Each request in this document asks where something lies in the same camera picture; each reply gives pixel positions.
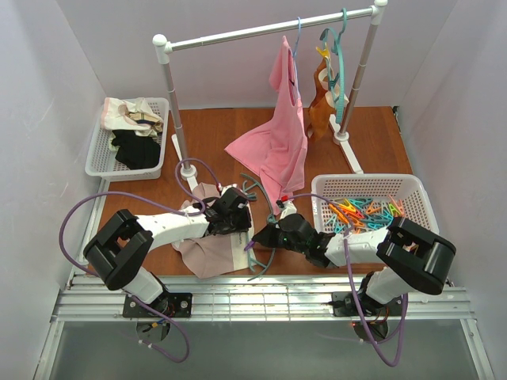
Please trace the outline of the purple clothespin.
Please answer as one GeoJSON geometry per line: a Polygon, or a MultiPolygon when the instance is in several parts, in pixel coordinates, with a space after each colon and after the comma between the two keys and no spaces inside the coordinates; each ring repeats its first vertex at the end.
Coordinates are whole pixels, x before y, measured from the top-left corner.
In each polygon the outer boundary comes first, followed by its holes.
{"type": "Polygon", "coordinates": [[[245,251],[248,251],[249,249],[252,249],[254,245],[256,244],[255,241],[250,241],[244,248],[245,251]]]}

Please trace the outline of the mauve underwear white waistband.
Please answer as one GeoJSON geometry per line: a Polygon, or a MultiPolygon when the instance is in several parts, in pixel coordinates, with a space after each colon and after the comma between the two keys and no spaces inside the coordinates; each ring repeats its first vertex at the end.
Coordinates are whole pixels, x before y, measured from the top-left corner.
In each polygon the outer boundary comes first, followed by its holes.
{"type": "MultiPolygon", "coordinates": [[[[221,196],[215,186],[204,183],[193,189],[193,195],[203,201],[208,197],[221,196]]],[[[210,235],[206,234],[206,229],[203,237],[185,239],[172,246],[195,276],[207,279],[248,267],[248,260],[253,254],[244,248],[253,231],[253,222],[247,232],[241,233],[210,235]]]]}

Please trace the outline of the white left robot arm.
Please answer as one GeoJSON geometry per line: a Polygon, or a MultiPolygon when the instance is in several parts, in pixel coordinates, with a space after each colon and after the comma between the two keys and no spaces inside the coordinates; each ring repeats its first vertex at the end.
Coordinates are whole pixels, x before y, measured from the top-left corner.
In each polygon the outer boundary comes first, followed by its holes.
{"type": "Polygon", "coordinates": [[[84,249],[105,286],[123,290],[148,306],[168,298],[162,282],[143,268],[147,254],[163,245],[176,245],[195,264],[201,277],[231,271],[232,249],[244,243],[252,227],[248,200],[236,187],[221,196],[189,204],[175,213],[133,215],[123,209],[97,232],[84,249]]]}

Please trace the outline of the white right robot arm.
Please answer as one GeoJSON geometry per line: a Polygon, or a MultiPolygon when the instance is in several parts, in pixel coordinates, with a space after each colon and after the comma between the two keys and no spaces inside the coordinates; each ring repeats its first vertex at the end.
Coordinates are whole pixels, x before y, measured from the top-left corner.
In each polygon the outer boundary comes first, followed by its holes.
{"type": "Polygon", "coordinates": [[[295,213],[266,225],[251,243],[302,253],[321,268],[384,264],[383,270],[366,276],[358,294],[364,306],[375,307],[411,291],[441,294],[456,256],[450,241],[405,217],[366,233],[335,234],[318,232],[295,213]]]}

